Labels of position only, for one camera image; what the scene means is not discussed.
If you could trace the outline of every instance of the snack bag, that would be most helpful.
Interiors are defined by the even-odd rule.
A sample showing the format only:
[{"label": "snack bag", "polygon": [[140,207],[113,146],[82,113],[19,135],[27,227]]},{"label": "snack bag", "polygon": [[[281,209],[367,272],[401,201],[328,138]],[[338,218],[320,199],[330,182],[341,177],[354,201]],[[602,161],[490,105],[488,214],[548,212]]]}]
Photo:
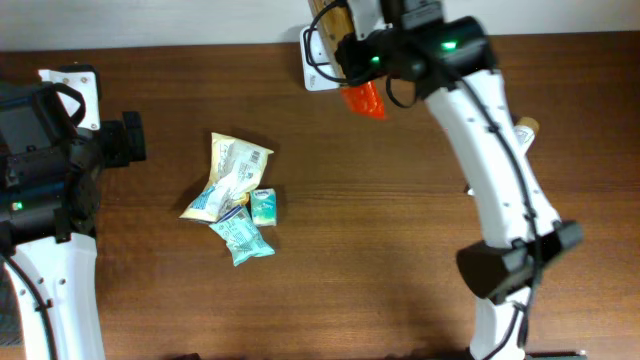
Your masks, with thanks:
[{"label": "snack bag", "polygon": [[180,215],[181,219],[215,223],[249,201],[260,184],[273,151],[231,136],[212,133],[211,172],[204,191]]},{"label": "snack bag", "polygon": [[244,206],[237,207],[216,224],[209,225],[217,232],[231,251],[233,266],[238,266],[250,257],[264,257],[276,252],[263,239],[258,228]]}]

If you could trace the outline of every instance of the white wall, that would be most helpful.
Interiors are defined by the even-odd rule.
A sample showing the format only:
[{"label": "white wall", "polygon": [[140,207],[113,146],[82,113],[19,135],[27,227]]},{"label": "white wall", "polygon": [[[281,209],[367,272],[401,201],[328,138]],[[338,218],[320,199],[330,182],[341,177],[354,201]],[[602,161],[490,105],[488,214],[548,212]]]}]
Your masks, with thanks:
[{"label": "white wall", "polygon": [[[640,0],[445,0],[491,34],[640,30]],[[0,50],[296,41],[307,0],[0,0]]]}]

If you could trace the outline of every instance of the small green box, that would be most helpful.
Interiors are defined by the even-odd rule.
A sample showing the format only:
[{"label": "small green box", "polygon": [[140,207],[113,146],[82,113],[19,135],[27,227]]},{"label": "small green box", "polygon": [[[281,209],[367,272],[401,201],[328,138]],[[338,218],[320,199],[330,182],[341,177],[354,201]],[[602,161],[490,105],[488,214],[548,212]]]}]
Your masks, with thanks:
[{"label": "small green box", "polygon": [[278,208],[275,190],[262,189],[251,192],[251,219],[256,226],[276,226]]}]

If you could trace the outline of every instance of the brown wooden surface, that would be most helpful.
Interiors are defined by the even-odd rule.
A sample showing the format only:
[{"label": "brown wooden surface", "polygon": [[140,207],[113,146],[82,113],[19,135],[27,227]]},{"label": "brown wooden surface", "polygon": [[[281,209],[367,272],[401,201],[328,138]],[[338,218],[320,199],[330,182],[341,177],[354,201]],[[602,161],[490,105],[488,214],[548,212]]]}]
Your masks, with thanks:
[{"label": "brown wooden surface", "polygon": [[[585,244],[546,273],[531,350],[640,353],[640,34],[494,39],[514,112],[542,125],[530,160]],[[149,160],[102,179],[97,298],[107,358],[382,358],[463,349],[473,297],[456,250],[473,200],[422,106],[380,123],[301,85],[297,44],[2,54],[5,77],[78,61],[102,74],[104,119],[139,110]],[[400,95],[409,98],[405,92]],[[178,221],[209,172],[210,132],[267,146],[276,255],[234,268]],[[22,349],[0,349],[22,359]]]}]

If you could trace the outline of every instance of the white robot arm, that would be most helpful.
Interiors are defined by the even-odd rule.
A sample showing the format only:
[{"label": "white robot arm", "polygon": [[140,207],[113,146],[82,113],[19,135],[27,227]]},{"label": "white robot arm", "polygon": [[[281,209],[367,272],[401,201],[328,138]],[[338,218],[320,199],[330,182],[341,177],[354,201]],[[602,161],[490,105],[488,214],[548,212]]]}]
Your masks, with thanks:
[{"label": "white robot arm", "polygon": [[[334,80],[347,86],[382,76],[413,82],[416,98],[446,129],[476,193],[484,240],[457,256],[477,298],[467,356],[524,359],[542,270],[583,235],[577,223],[560,219],[518,145],[503,78],[482,27],[470,17],[446,23],[439,0],[336,0],[318,12],[311,31],[337,7],[349,8],[356,31],[338,45],[335,58],[346,78]],[[311,56],[310,65],[324,77],[313,61]]]},{"label": "white robot arm", "polygon": [[0,250],[29,360],[104,359],[95,294],[96,180],[146,158],[140,117],[101,122],[97,71],[0,87]]}]

